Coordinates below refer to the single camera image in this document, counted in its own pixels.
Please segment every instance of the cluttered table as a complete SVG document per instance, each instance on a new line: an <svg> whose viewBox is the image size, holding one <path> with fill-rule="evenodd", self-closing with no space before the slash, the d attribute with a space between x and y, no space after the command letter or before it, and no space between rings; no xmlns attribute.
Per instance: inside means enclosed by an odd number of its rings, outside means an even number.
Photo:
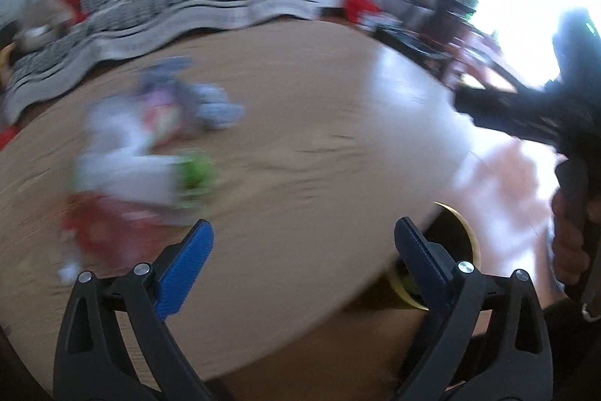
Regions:
<svg viewBox="0 0 601 401"><path fill-rule="evenodd" d="M89 104L180 55L193 62L182 81L218 84L246 112L165 150L199 148L219 173L198 211L214 228L213 252L167 321L202 378L276 351L351 301L394 257L396 220L425 224L468 153L471 125L446 88L330 23L187 39L81 86L0 153L0 323L44 388L71 290L57 275L58 235ZM167 239L186 232L172 227Z"/></svg>

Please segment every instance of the desk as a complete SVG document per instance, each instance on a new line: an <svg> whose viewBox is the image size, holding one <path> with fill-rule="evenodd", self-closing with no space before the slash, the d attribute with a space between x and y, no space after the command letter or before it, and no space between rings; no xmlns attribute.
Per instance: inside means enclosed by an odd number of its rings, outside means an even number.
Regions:
<svg viewBox="0 0 601 401"><path fill-rule="evenodd" d="M396 220L424 225L468 153L472 127L448 89L331 23L188 39L83 85L0 153L0 323L44 388L70 293L56 276L57 232L86 105L175 55L194 62L182 79L220 84L247 112L235 128L180 144L206 150L220 171L199 216L214 227L213 253L168 320L202 378L278 350L350 301L395 256Z"/></svg>

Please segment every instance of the blue gripper pad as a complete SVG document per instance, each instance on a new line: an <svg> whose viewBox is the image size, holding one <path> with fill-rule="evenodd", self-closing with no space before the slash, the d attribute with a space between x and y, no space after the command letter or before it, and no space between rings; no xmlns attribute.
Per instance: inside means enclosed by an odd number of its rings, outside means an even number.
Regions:
<svg viewBox="0 0 601 401"><path fill-rule="evenodd" d="M161 321L178 313L212 249L213 227L208 221L197 223L158 283L154 310Z"/></svg>
<svg viewBox="0 0 601 401"><path fill-rule="evenodd" d="M409 218L397 221L394 244L428 309L448 314L452 308L450 283L455 261L444 247L426 240Z"/></svg>

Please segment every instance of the wood grain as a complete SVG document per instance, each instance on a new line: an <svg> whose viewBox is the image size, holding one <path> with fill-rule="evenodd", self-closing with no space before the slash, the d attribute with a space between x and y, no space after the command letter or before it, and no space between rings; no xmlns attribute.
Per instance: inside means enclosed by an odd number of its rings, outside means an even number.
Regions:
<svg viewBox="0 0 601 401"><path fill-rule="evenodd" d="M214 251L168 320L205 378L276 351L348 302L394 256L396 220L424 224L468 153L471 125L446 88L329 23L183 41L78 88L0 153L0 323L44 387L70 293L56 277L57 232L86 108L172 55L194 60L183 79L218 83L247 111L233 129L180 144L206 150L220 171L199 216L213 224Z"/></svg>

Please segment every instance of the yellow rim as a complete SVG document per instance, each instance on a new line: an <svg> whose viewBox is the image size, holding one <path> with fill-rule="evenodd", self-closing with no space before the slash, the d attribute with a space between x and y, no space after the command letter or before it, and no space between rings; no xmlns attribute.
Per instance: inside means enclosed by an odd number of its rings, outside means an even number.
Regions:
<svg viewBox="0 0 601 401"><path fill-rule="evenodd" d="M452 207L447 206L446 204L443 204L443 203L438 203L438 202L436 202L434 204L437 204L438 206L443 207L444 209L452 212L453 216L455 216L455 218L457 218L459 220L459 223L461 223L461 225L464 227L465 232L468 235L468 239L470 239L470 245L472 247L472 252L474 255L474 258L473 258L474 266L477 269L479 269L480 266L482 265L482 255L480 254L480 245L478 244L478 241L476 239L476 234L474 233L474 230L472 230L472 227L470 227L468 222L465 221L465 218L462 215L460 215L459 212L456 211L455 209L453 209ZM405 289L405 286L403 286L403 283L401 282L401 279L399 278L399 276L396 272L396 268L394 266L390 267L386 271L386 278L387 278L390 286L393 288L393 290L399 296L399 298L401 298L405 303L407 303L407 305L415 308L416 310L428 311L428 308L426 306L417 302L407 292L407 289Z"/></svg>

